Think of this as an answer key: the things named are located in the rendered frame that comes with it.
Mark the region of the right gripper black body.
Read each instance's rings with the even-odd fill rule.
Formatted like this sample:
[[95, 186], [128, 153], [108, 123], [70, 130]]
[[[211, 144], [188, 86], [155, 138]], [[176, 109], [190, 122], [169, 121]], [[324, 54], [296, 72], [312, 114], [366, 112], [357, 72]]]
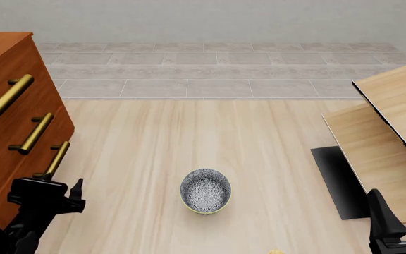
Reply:
[[406, 254], [406, 241], [385, 243], [381, 239], [370, 240], [369, 248], [372, 254]]

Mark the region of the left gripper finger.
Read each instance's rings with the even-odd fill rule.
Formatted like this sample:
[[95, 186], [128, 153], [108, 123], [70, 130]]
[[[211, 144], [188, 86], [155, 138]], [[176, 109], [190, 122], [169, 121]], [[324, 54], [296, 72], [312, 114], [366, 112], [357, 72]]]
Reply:
[[84, 179], [78, 179], [76, 184], [70, 189], [70, 211], [72, 213], [82, 213], [84, 211], [86, 200], [82, 198], [82, 185]]

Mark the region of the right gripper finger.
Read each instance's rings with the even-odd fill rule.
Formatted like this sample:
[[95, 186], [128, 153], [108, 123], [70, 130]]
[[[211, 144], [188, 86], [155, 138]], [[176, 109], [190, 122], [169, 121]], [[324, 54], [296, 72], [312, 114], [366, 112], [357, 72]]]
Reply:
[[400, 243], [400, 239], [406, 236], [406, 226], [394, 215], [379, 190], [370, 190], [367, 200], [371, 218], [369, 240]]

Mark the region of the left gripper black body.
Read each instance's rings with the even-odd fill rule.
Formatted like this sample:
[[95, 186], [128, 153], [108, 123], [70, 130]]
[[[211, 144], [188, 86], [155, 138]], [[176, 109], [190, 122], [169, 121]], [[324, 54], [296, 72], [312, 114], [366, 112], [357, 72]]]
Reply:
[[42, 235], [61, 210], [61, 207], [21, 205], [4, 229], [8, 236], [6, 254], [35, 254]]

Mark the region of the red-brown wooden drawer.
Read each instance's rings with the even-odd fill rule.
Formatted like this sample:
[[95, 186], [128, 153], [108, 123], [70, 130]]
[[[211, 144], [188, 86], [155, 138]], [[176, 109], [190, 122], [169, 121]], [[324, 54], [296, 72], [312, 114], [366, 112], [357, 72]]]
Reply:
[[32, 177], [34, 173], [45, 171], [57, 152], [50, 150], [50, 147], [69, 141], [74, 130], [75, 127], [66, 108], [60, 107], [42, 137], [31, 152], [23, 157], [22, 162], [16, 166], [15, 173], [12, 173], [0, 190], [0, 228], [8, 226], [18, 213], [19, 205], [7, 201], [13, 179]]

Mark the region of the red-brown wooden cabinet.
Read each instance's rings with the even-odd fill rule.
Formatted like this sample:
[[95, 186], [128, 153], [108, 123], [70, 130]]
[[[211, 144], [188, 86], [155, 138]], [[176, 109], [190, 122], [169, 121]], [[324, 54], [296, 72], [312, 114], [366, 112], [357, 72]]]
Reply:
[[35, 81], [0, 116], [0, 190], [23, 157], [9, 145], [20, 145], [37, 125], [31, 118], [53, 115], [65, 107], [29, 32], [0, 32], [0, 97], [9, 79], [31, 75]]

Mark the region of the pale wooden board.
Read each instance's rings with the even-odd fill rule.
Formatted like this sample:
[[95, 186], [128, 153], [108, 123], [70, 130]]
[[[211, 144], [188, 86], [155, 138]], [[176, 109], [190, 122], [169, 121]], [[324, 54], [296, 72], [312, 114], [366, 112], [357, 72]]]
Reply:
[[394, 215], [406, 224], [406, 147], [402, 141], [368, 104], [322, 118], [363, 190], [379, 190]]
[[352, 85], [406, 145], [406, 66]]

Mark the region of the grey patterned bowl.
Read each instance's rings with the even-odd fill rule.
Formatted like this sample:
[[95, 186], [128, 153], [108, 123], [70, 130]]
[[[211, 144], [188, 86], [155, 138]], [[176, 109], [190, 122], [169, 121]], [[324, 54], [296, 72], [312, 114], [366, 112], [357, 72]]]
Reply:
[[221, 211], [230, 202], [230, 181], [214, 169], [197, 169], [190, 172], [180, 184], [183, 204], [200, 215], [211, 215]]

